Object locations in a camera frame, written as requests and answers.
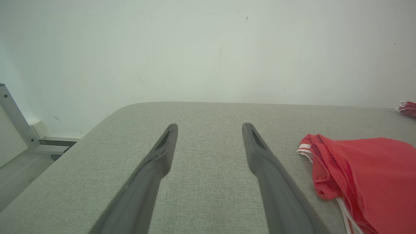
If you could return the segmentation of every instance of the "folded clothing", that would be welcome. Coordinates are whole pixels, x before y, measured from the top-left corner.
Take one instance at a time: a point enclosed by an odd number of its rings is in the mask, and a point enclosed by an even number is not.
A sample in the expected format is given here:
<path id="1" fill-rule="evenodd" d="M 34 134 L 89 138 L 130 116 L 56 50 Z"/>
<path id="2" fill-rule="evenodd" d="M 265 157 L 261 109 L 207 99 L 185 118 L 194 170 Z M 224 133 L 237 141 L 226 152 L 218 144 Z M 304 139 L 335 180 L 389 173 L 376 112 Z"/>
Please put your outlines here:
<path id="1" fill-rule="evenodd" d="M 318 196 L 337 199 L 347 233 L 416 233 L 413 146 L 387 138 L 334 141 L 309 134 L 297 153 L 313 163 Z"/>
<path id="2" fill-rule="evenodd" d="M 416 103 L 401 101 L 400 106 L 396 108 L 400 114 L 416 118 Z"/>

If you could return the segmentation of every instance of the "gray mattress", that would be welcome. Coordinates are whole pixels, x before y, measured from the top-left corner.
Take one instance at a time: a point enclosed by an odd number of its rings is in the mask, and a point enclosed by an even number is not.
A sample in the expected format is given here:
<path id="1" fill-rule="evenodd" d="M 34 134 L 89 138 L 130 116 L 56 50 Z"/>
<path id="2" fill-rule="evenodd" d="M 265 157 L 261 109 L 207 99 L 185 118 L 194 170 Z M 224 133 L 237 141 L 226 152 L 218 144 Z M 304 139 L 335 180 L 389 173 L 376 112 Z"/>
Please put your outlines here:
<path id="1" fill-rule="evenodd" d="M 160 185 L 150 233 L 268 233 L 241 125 L 251 122 L 331 233 L 345 233 L 334 201 L 320 200 L 312 165 L 296 149 L 306 134 L 387 137 L 416 145 L 416 121 L 394 110 L 336 106 L 151 102 L 117 110 L 0 214 L 0 233 L 87 233 L 170 123 L 178 141 Z"/>

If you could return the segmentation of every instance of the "white floor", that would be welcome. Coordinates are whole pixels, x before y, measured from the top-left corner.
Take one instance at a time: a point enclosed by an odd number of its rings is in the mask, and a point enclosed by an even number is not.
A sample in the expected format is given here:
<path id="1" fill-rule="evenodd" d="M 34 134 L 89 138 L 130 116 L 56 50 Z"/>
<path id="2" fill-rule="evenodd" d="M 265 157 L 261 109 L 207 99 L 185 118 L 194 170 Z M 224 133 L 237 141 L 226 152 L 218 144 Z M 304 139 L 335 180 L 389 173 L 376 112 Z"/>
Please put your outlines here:
<path id="1" fill-rule="evenodd" d="M 0 168 L 0 213 L 54 161 L 50 154 L 24 152 Z"/>

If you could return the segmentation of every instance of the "red cloth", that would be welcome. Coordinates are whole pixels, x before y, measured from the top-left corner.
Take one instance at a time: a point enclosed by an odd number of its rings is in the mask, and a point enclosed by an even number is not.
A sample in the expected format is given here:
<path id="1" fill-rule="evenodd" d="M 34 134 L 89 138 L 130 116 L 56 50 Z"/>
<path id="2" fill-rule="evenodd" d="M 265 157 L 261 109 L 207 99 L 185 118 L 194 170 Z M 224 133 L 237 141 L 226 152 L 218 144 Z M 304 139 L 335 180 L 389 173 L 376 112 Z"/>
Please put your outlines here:
<path id="1" fill-rule="evenodd" d="M 400 106 L 397 110 L 399 110 L 402 115 L 416 118 L 416 103 L 414 102 L 400 102 Z"/>
<path id="2" fill-rule="evenodd" d="M 307 135 L 312 177 L 324 200 L 342 197 L 366 233 L 416 233 L 416 149 L 386 139 L 333 141 Z"/>

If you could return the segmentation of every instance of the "gray fabric surface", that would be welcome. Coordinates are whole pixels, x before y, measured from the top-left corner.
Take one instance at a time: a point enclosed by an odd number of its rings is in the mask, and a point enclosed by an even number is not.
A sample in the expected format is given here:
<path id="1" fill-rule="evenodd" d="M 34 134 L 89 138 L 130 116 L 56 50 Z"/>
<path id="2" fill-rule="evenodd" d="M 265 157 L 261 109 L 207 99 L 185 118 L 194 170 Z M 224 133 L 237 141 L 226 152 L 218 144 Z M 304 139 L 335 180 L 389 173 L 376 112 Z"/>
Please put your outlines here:
<path id="1" fill-rule="evenodd" d="M 0 233 L 87 233 L 170 123 L 178 141 L 150 233 L 267 233 L 241 125 L 251 122 L 331 233 L 345 233 L 335 202 L 320 200 L 312 165 L 295 153 L 306 134 L 387 137 L 415 146 L 416 121 L 389 109 L 152 102 L 119 109 L 66 152 L 0 214 Z"/>

